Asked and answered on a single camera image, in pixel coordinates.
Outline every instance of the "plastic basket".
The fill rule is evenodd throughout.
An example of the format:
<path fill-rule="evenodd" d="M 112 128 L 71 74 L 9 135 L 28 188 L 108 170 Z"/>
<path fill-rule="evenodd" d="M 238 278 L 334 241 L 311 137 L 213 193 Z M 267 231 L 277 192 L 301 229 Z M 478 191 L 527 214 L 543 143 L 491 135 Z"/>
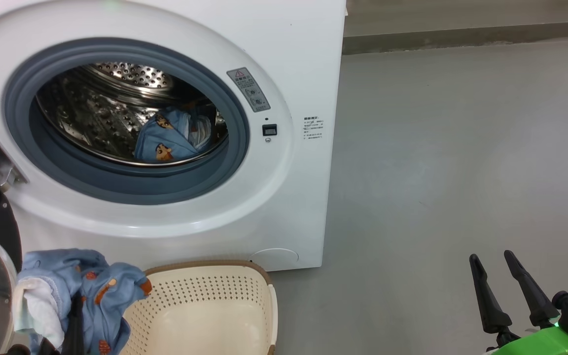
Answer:
<path fill-rule="evenodd" d="M 153 290 L 124 318 L 131 337 L 121 355 L 273 355 L 275 289 L 247 261 L 196 261 L 146 271 Z"/>

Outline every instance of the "warning sticker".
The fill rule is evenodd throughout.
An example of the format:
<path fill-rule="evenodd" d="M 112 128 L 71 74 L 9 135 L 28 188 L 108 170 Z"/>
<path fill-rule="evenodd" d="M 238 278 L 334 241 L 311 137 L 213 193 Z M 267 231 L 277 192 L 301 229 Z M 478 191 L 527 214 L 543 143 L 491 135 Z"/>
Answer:
<path fill-rule="evenodd" d="M 304 139 L 314 140 L 323 138 L 324 120 L 317 116 L 304 117 Z"/>
<path fill-rule="evenodd" d="M 271 108 L 269 102 L 266 101 L 264 93 L 262 93 L 262 90 L 260 90 L 260 87 L 247 68 L 230 70 L 227 72 L 227 75 L 236 83 L 239 90 L 243 92 L 253 112 L 260 112 Z"/>

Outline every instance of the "white washing machine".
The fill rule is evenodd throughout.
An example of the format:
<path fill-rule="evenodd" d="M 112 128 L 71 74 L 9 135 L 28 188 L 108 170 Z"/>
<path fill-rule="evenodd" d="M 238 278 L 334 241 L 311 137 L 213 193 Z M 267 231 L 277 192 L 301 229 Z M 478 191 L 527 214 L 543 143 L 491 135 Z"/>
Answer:
<path fill-rule="evenodd" d="M 320 266 L 344 15 L 345 0 L 0 0 L 0 185 L 23 251 Z"/>

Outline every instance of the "blue clothing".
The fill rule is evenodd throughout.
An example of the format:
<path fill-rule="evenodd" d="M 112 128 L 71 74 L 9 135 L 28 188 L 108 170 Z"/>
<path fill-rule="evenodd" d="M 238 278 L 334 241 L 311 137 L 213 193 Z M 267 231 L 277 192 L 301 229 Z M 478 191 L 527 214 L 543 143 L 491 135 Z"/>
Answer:
<path fill-rule="evenodd" d="M 122 315 L 135 301 L 146 297 L 142 285 L 148 283 L 139 268 L 126 263 L 109 266 L 99 252 L 80 249 L 28 252 L 18 279 L 32 277 L 52 287 L 63 331 L 67 330 L 71 298 L 77 292 L 84 297 L 83 333 L 90 355 L 117 355 L 122 350 L 131 334 Z M 36 353 L 41 339 L 30 339 L 30 349 Z M 102 351 L 102 344 L 108 345 L 110 352 Z"/>
<path fill-rule="evenodd" d="M 198 153 L 187 137 L 190 115 L 169 107 L 158 111 L 142 127 L 135 146 L 135 159 L 147 162 L 180 160 Z"/>

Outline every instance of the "concrete floor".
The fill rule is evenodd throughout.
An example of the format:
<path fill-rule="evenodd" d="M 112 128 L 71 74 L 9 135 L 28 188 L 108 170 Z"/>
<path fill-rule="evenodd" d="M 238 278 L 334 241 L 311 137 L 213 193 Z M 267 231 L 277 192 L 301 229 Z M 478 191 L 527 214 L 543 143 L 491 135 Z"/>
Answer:
<path fill-rule="evenodd" d="M 273 273 L 277 353 L 483 353 L 472 252 L 527 335 L 505 249 L 568 290 L 568 42 L 344 57 L 324 265 Z"/>

